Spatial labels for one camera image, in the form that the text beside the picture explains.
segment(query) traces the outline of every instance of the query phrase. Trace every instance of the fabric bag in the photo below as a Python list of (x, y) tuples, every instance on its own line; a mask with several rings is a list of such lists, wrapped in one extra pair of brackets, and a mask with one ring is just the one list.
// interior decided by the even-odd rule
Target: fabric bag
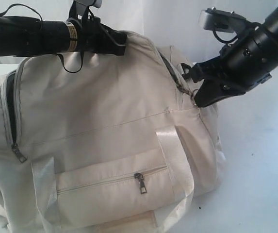
[[(79, 68), (80, 55), (65, 53)], [(197, 108), (174, 47), (24, 60), (0, 85), (0, 205), (20, 232), (167, 232), (224, 164), (217, 106)], [(176, 207), (164, 221), (154, 210)]]

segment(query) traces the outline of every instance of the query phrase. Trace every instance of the side pocket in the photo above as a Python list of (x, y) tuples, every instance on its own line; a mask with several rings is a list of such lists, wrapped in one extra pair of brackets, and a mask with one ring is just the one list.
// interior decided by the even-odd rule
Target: side pocket
[(194, 181), (175, 127), (157, 136), (154, 150), (60, 174), (54, 174), (53, 158), (33, 161), (36, 205), (45, 229), (111, 222), (188, 196)]

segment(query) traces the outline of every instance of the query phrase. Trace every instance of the white table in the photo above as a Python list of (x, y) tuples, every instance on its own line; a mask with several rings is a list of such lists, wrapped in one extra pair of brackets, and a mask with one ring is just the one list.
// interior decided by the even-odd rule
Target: white table
[[(0, 65), (0, 75), (15, 68)], [(278, 69), (272, 74), (265, 85), (219, 105), (224, 182), (194, 199), (172, 233), (278, 232)]]

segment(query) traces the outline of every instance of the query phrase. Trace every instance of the metal zipper pull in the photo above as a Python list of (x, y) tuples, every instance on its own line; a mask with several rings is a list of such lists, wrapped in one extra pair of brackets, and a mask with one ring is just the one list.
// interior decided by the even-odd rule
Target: metal zipper pull
[(141, 173), (135, 173), (134, 178), (140, 182), (140, 193), (147, 193), (147, 188), (145, 187), (144, 177)]
[(27, 161), (27, 158), (20, 152), (17, 143), (12, 145), (12, 150), (17, 159), (21, 162), (24, 163)]

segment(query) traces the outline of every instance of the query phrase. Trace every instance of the bag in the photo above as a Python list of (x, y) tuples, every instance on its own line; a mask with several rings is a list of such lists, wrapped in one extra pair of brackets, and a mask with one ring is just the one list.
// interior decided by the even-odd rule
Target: bag
[[(63, 54), (69, 70), (79, 53)], [(167, 232), (214, 190), (217, 106), (197, 108), (174, 47), (24, 60), (0, 85), (0, 205), (10, 231)], [(154, 210), (177, 203), (164, 221)]]

